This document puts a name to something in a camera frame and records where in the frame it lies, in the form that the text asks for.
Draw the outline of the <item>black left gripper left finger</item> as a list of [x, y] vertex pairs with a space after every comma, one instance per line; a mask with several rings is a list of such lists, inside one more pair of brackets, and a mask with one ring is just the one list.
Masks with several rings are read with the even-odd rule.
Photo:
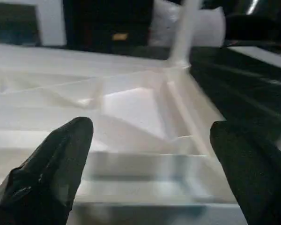
[[93, 138], [76, 117], [53, 130], [0, 185], [0, 225], [64, 225], [73, 208]]

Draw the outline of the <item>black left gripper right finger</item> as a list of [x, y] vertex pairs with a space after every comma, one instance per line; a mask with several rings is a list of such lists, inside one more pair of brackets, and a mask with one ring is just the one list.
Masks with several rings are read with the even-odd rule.
[[210, 142], [250, 225], [281, 225], [281, 151], [260, 133], [216, 121]]

